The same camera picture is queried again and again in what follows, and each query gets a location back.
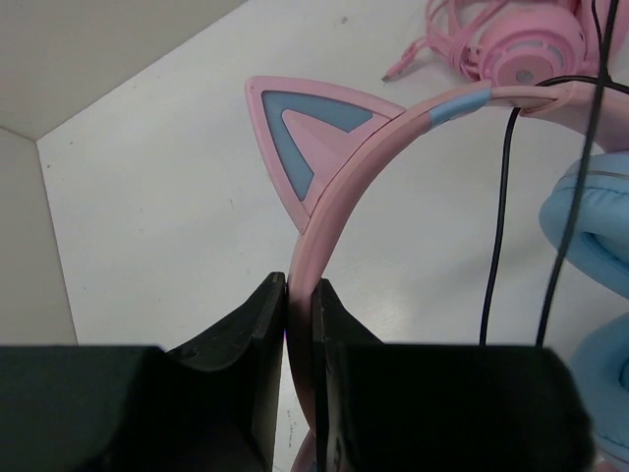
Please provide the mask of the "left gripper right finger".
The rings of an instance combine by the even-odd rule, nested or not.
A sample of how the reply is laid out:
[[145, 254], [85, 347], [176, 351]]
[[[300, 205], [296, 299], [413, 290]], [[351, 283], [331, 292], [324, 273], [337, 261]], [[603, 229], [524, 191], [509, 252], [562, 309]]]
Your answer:
[[345, 308], [323, 278], [312, 297], [315, 459], [319, 471], [355, 471], [348, 350], [380, 340]]

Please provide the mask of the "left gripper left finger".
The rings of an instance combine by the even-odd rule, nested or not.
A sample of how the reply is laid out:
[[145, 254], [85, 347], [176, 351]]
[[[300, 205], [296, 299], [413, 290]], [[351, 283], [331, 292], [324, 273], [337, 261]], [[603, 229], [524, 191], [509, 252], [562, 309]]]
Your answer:
[[285, 276], [272, 272], [240, 307], [168, 351], [189, 375], [177, 385], [187, 425], [175, 470], [272, 469], [285, 318]]

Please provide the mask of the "blue pink cat-ear headphones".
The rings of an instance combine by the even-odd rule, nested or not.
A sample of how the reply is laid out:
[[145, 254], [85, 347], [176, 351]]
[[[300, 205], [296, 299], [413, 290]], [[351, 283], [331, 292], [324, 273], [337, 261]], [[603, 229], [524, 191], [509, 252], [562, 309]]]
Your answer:
[[[419, 136], [489, 104], [584, 132], [595, 79], [563, 76], [535, 86], [456, 88], [404, 108], [358, 90], [305, 79], [254, 77], [246, 85], [257, 144], [299, 237], [288, 275], [287, 346], [292, 378], [309, 424], [315, 422], [311, 302], [360, 197]], [[569, 262], [615, 292], [628, 292], [628, 264], [596, 241], [628, 230], [628, 89], [610, 83], [602, 101], [580, 223]]]

